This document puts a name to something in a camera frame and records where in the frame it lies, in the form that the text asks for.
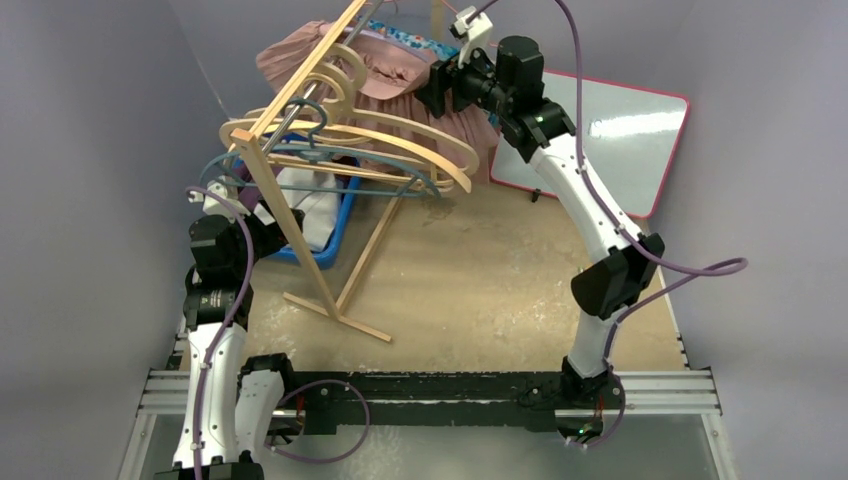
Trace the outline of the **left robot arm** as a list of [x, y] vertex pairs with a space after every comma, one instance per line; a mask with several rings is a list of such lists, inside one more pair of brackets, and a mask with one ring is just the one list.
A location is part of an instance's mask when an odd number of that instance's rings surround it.
[[186, 275], [190, 356], [182, 431], [171, 467], [157, 479], [261, 479], [275, 409], [297, 399], [286, 354], [242, 357], [256, 261], [287, 243], [273, 220], [207, 215], [188, 229], [194, 259]]

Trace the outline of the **purple shirt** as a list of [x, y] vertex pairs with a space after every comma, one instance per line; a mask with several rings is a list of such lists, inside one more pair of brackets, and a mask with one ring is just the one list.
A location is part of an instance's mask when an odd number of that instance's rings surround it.
[[260, 190], [254, 186], [255, 181], [247, 165], [243, 161], [239, 161], [233, 171], [245, 183], [245, 186], [238, 188], [239, 202], [250, 214], [254, 214], [257, 210], [267, 213], [267, 204]]

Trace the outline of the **pink garment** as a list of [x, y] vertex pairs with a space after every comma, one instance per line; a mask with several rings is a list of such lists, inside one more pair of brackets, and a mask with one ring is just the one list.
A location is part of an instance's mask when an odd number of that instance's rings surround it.
[[[332, 24], [310, 21], [283, 40], [270, 45], [256, 57], [258, 70], [278, 92], [320, 43]], [[409, 51], [364, 29], [350, 44], [359, 54], [367, 80], [359, 89], [355, 107], [403, 117], [427, 125], [471, 146], [482, 163], [499, 143], [499, 134], [484, 110], [469, 106], [459, 113], [433, 117], [415, 98], [414, 91], [428, 79], [432, 55]]]

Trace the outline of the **blue-grey plastic hanger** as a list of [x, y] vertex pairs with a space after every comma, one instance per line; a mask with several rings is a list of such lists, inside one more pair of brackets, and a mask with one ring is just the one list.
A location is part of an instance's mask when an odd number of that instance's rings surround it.
[[[382, 132], [332, 124], [322, 105], [302, 97], [294, 97], [284, 106], [286, 110], [299, 107], [317, 113], [318, 122], [296, 118], [288, 132], [300, 135], [300, 140], [272, 140], [268, 134], [282, 126], [275, 117], [258, 135], [268, 164], [272, 167], [294, 167], [370, 179], [390, 185], [390, 190], [364, 190], [364, 195], [391, 197], [441, 197], [454, 186], [469, 186], [469, 179], [443, 155]], [[411, 153], [409, 157], [360, 149], [360, 143], [387, 142]]]

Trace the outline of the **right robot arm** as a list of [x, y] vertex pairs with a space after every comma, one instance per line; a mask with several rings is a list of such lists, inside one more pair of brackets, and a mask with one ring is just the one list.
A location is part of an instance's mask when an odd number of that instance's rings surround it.
[[544, 57], [523, 36], [502, 40], [490, 60], [463, 48], [429, 67], [416, 98], [436, 118], [470, 106], [496, 116], [503, 138], [555, 192], [577, 226], [591, 265], [570, 283], [580, 308], [573, 346], [564, 358], [561, 392], [576, 407], [596, 399], [610, 374], [613, 328], [649, 286], [665, 244], [618, 211], [577, 144], [573, 116], [545, 95]]

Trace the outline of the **grey white t-shirt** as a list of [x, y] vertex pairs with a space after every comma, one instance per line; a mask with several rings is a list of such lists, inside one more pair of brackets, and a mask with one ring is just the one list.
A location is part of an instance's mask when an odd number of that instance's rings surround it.
[[288, 205], [303, 213], [301, 231], [314, 253], [322, 252], [333, 234], [339, 215], [340, 194], [328, 188], [340, 186], [334, 174], [294, 167], [273, 167], [276, 181]]

